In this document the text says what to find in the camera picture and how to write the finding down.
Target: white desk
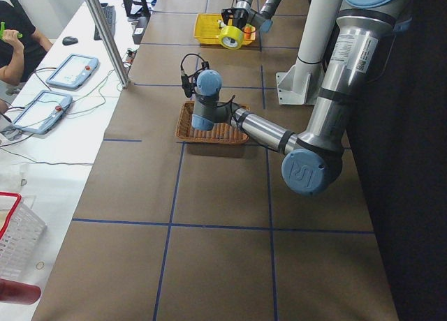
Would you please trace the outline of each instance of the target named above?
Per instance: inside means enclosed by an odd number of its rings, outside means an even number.
[[[115,42],[119,53],[124,56],[128,48],[135,49],[137,46],[133,44],[131,23],[127,21],[122,1],[101,0],[101,2],[108,2],[115,6],[117,12]],[[80,89],[71,92],[74,100],[90,92],[113,69],[103,42],[94,40],[93,34],[93,19],[84,3],[39,66],[39,68],[56,67],[71,53],[97,57],[100,62],[97,71]],[[79,43],[64,46],[62,39],[65,36],[75,36]],[[45,71],[38,74],[45,80],[51,72]],[[33,75],[14,100],[13,105],[26,105],[42,89],[46,89],[46,87],[36,75]],[[104,130],[108,126],[117,104],[120,91],[119,79],[114,72],[101,89],[103,96],[100,95],[98,89],[93,91],[88,97],[74,103],[68,111],[69,114],[47,135],[35,135],[21,143],[4,147],[4,149],[30,157],[35,161],[92,164],[103,140]],[[89,112],[70,115],[70,113],[89,110],[100,104],[102,105]],[[16,117],[13,112],[9,112],[8,115],[12,119]],[[38,285],[43,290],[91,166],[33,164],[22,157],[0,150],[0,169],[23,163],[27,164],[25,174],[27,184],[23,186],[20,193],[28,203],[32,204],[33,212],[45,221],[47,229],[42,234],[20,281]],[[0,303],[1,319],[6,317],[5,320],[30,320],[37,304],[38,302],[25,306]]]

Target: blue and white tablet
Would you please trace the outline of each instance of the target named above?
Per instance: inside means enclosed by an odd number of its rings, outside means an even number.
[[[14,120],[16,129],[45,134],[61,120],[70,108],[73,97],[53,91],[41,91]]]
[[[71,54],[46,80],[47,84],[62,89],[78,89],[99,65],[96,57]]]

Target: green object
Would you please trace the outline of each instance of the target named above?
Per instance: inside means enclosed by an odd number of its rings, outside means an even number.
[[[5,22],[0,23],[0,39],[3,40],[3,32],[5,30]],[[17,38],[22,38],[23,35],[21,33],[17,34]]]

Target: dark red tube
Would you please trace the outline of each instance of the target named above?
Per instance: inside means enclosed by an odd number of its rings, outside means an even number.
[[[41,296],[38,286],[0,279],[0,301],[10,304],[34,304]]]

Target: person's hand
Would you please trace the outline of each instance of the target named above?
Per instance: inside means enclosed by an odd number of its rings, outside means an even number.
[[[19,32],[17,30],[5,29],[3,30],[3,41],[11,45],[14,50],[23,50],[24,46],[22,42],[17,38],[17,34]]]

